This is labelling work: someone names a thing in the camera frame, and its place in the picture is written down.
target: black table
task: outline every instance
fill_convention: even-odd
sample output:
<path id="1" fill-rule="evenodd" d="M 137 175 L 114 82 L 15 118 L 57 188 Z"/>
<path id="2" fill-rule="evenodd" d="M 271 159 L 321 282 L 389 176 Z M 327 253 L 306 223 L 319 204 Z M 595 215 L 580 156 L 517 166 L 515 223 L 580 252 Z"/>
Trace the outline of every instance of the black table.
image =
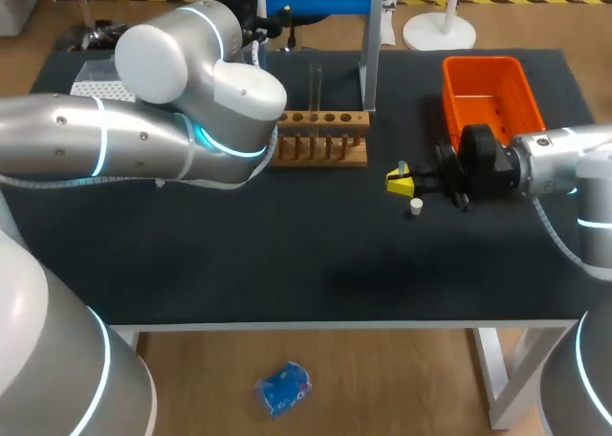
<path id="1" fill-rule="evenodd" d="M 548 128 L 592 122 L 560 52 L 454 54 L 513 55 Z M 51 55 L 32 91 L 68 93 L 83 61 L 105 55 Z M 421 217 L 407 221 L 404 198 L 385 192 L 384 175 L 398 160 L 432 162 L 432 142 L 445 129 L 445 56 L 381 54 L 366 169 L 269 169 L 231 192 L 148 181 L 3 191 L 33 254 L 113 325 L 500 325 L 580 317 L 603 285 L 562 255 L 531 203 L 461 213 L 433 194 Z M 275 53 L 268 63 L 288 90 L 288 108 L 306 108 L 316 61 L 322 109 L 350 110 L 360 103 L 357 58 Z M 576 199 L 542 203 L 575 251 Z"/>

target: wooden floor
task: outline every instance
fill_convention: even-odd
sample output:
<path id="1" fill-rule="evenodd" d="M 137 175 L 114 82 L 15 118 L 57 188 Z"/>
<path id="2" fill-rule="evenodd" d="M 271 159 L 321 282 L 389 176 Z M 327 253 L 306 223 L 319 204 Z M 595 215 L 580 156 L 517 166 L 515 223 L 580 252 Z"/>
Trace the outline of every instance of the wooden floor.
<path id="1" fill-rule="evenodd" d="M 126 21 L 170 8 L 92 3 L 96 18 Z M 431 10 L 398 9 L 398 49 L 405 21 Z M 596 119 L 612 120 L 612 6 L 479 5 L 459 13 L 475 27 L 477 48 L 562 49 Z M 75 3 L 43 2 L 21 37 L 0 39 L 0 97 L 28 93 L 55 37 L 79 20 Z M 305 28 L 303 43 L 357 49 L 361 24 L 330 17 Z M 516 336 L 504 333 L 507 351 Z M 471 342 L 464 330 L 183 333 L 151 335 L 142 351 L 158 387 L 156 436 L 490 435 Z M 314 390 L 272 422 L 252 389 L 287 360 L 310 371 Z M 508 434 L 543 432 L 533 411 Z"/>

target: orange basket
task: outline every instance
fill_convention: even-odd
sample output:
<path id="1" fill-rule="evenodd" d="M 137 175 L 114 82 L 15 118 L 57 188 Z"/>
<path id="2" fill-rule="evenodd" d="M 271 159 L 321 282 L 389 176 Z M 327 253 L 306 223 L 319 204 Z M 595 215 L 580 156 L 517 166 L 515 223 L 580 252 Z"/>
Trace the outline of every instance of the orange basket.
<path id="1" fill-rule="evenodd" d="M 515 135 L 545 130 L 520 62 L 511 56 L 450 56 L 444 60 L 444 112 L 459 150 L 466 125 L 486 123 L 507 145 Z"/>

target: test tube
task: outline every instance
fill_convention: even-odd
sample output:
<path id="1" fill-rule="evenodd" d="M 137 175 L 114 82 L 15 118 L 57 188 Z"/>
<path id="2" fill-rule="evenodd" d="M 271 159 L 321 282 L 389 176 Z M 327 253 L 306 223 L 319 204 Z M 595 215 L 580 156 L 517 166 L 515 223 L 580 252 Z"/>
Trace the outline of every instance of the test tube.
<path id="1" fill-rule="evenodd" d="M 310 102 L 308 111 L 310 112 L 311 136 L 318 137 L 317 122 L 319 111 L 321 110 L 321 80 L 323 78 L 323 66 L 320 63 L 310 64 Z"/>

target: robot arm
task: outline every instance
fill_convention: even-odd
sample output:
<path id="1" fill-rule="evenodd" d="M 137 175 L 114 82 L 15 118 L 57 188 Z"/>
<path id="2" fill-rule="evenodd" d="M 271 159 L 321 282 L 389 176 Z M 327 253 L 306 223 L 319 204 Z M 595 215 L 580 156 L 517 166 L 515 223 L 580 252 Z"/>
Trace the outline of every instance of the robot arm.
<path id="1" fill-rule="evenodd" d="M 287 94 L 259 68 L 232 62 L 243 36 L 216 1 L 128 30 L 115 61 L 142 103 L 32 95 L 0 100 L 0 173 L 49 180 L 159 178 L 240 185 L 265 163 Z"/>
<path id="2" fill-rule="evenodd" d="M 612 281 L 612 124 L 520 135 L 503 147 L 486 125 L 464 129 L 459 150 L 441 148 L 439 170 L 455 198 L 532 198 L 561 250 L 598 279 Z M 580 257 L 558 238 L 537 197 L 579 198 Z"/>

